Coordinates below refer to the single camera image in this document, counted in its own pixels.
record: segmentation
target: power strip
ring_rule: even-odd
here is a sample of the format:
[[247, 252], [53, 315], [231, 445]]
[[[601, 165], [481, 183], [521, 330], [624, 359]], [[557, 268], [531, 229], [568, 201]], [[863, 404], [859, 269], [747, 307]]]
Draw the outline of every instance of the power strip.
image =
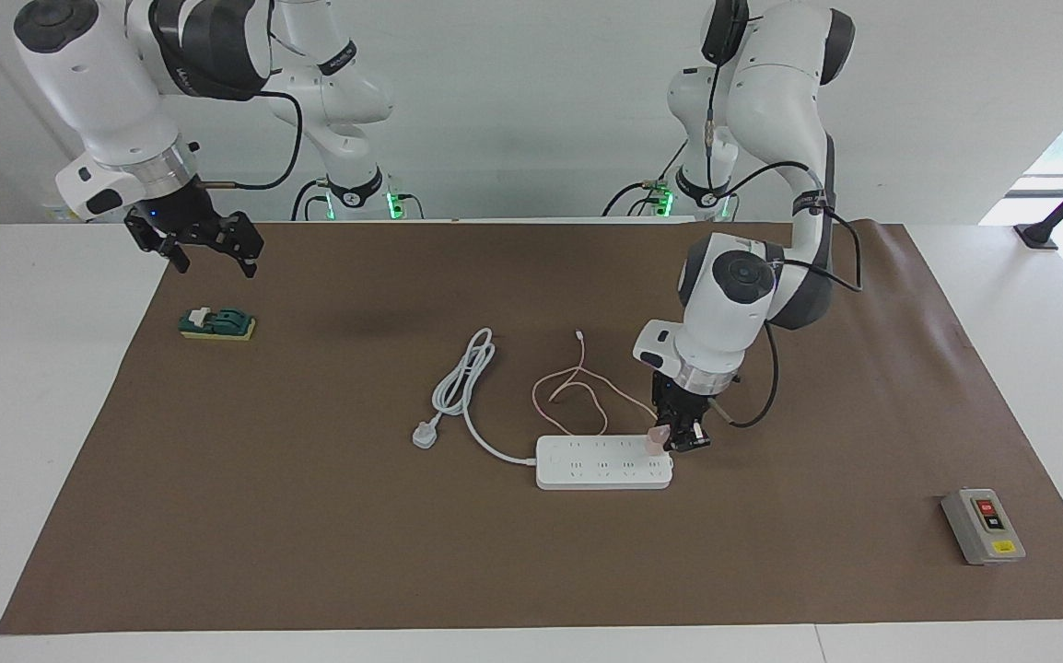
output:
[[545, 491], [659, 491], [671, 457], [651, 456], [645, 436], [547, 436], [535, 445], [535, 482]]

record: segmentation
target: gray switch box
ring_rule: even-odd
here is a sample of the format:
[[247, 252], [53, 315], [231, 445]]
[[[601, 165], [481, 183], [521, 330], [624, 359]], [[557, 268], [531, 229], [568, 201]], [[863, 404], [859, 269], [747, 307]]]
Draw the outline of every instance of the gray switch box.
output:
[[957, 544], [962, 546], [965, 562], [1016, 562], [1027, 557], [1011, 520], [1002, 510], [998, 495], [989, 488], [965, 488], [941, 500]]

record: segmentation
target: charging cable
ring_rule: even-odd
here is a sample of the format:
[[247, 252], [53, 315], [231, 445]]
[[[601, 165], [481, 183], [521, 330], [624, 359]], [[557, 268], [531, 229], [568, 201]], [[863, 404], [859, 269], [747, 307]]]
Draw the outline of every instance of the charging cable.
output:
[[547, 420], [550, 424], [555, 425], [556, 428], [560, 428], [560, 432], [566, 434], [566, 436], [575, 436], [576, 432], [570, 431], [569, 428], [564, 428], [564, 425], [562, 425], [560, 421], [556, 421], [552, 416], [549, 416], [549, 413], [543, 410], [543, 407], [540, 406], [540, 398], [537, 397], [536, 395], [536, 392], [540, 389], [540, 385], [543, 385], [547, 380], [552, 380], [552, 378], [554, 377], [561, 377], [564, 375], [569, 375], [569, 377], [564, 378], [564, 381], [561, 382], [560, 386], [556, 387], [556, 390], [553, 391], [552, 395], [549, 395], [549, 403], [555, 403], [556, 396], [560, 395], [561, 391], [567, 390], [567, 388], [569, 387], [583, 388], [583, 390], [586, 390], [588, 391], [588, 393], [590, 393], [590, 398], [593, 398], [593, 404], [597, 408], [597, 411], [602, 412], [602, 421], [603, 421], [602, 431], [598, 431], [597, 436], [604, 436], [606, 431], [608, 431], [609, 429], [609, 415], [606, 414], [604, 407], [602, 407], [602, 402], [598, 402], [597, 394], [593, 390], [593, 387], [586, 385], [586, 382], [578, 382], [576, 380], [577, 375], [584, 374], [588, 375], [589, 377], [595, 377], [597, 378], [597, 380], [602, 380], [603, 382], [606, 384], [607, 387], [611, 388], [611, 390], [614, 390], [614, 393], [627, 400], [627, 402], [636, 404], [639, 408], [641, 408], [642, 411], [645, 411], [645, 414], [651, 419], [651, 421], [654, 421], [655, 420], [654, 410], [651, 410], [651, 408], [645, 407], [644, 404], [639, 402], [636, 397], [625, 393], [625, 391], [620, 390], [617, 386], [614, 386], [614, 384], [611, 380], [609, 380], [608, 377], [604, 375], [598, 375], [594, 372], [591, 372], [591, 370], [586, 369], [585, 333], [579, 330], [579, 328], [576, 332], [576, 339], [578, 340], [579, 343], [581, 343], [581, 358], [578, 358], [578, 360], [576, 361], [576, 366], [572, 366], [566, 370], [558, 370], [556, 373], [550, 373], [547, 375], [544, 375], [544, 377], [539, 378], [539, 380], [537, 380], [536, 384], [532, 386], [532, 406], [535, 407], [535, 410], [537, 412], [540, 412], [540, 416]]
[[482, 448], [487, 449], [490, 456], [506, 462], [513, 462], [516, 465], [535, 466], [535, 458], [513, 458], [487, 444], [487, 441], [482, 439], [482, 436], [473, 427], [473, 421], [470, 420], [470, 397], [473, 395], [473, 386], [478, 381], [478, 377], [482, 377], [482, 372], [490, 363], [491, 358], [494, 358], [492, 339], [493, 332], [490, 330], [490, 327], [475, 332], [467, 344], [466, 353], [461, 356], [459, 363], [435, 388], [432, 404], [434, 404], [434, 410], [438, 411], [438, 414], [435, 414], [429, 421], [422, 421], [421, 424], [418, 424], [418, 428], [412, 432], [412, 444], [423, 449], [432, 447], [434, 442], [438, 441], [438, 422], [442, 420], [442, 415], [460, 416], [466, 421], [466, 427], [472, 434], [473, 440], [478, 442]]

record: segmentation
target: white table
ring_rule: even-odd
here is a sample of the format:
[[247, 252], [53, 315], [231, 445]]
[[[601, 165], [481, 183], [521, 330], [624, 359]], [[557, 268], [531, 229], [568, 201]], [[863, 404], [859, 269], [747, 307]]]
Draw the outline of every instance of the white table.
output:
[[[1002, 227], [910, 231], [1063, 495], [1062, 258], [990, 251]], [[121, 226], [0, 226], [0, 616], [163, 270]], [[1063, 622], [0, 638], [38, 662], [499, 659], [1048, 662]]]

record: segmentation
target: white power cord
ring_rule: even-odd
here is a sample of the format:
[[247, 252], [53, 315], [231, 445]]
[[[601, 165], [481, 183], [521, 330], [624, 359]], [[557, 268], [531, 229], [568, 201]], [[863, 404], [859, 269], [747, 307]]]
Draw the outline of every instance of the white power cord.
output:
[[490, 456], [506, 462], [513, 462], [516, 465], [535, 466], [535, 458], [513, 458], [487, 444], [487, 441], [482, 439], [478, 431], [473, 428], [473, 421], [470, 420], [470, 397], [473, 395], [473, 386], [478, 381], [478, 377], [482, 377], [482, 372], [490, 363], [491, 358], [494, 357], [494, 343], [491, 342], [491, 339], [493, 339], [493, 333], [491, 333], [490, 327], [480, 328], [470, 339], [459, 363], [442, 378], [442, 381], [438, 382], [438, 387], [434, 390], [432, 404], [434, 404], [434, 410], [438, 411], [438, 414], [435, 414], [429, 421], [422, 421], [421, 424], [418, 424], [417, 430], [412, 432], [412, 444], [423, 449], [432, 447], [434, 442], [438, 441], [438, 422], [442, 420], [442, 415], [460, 416], [466, 421], [466, 427], [472, 434], [473, 439], [478, 442], [478, 445], [482, 445], [482, 448], [487, 449]]

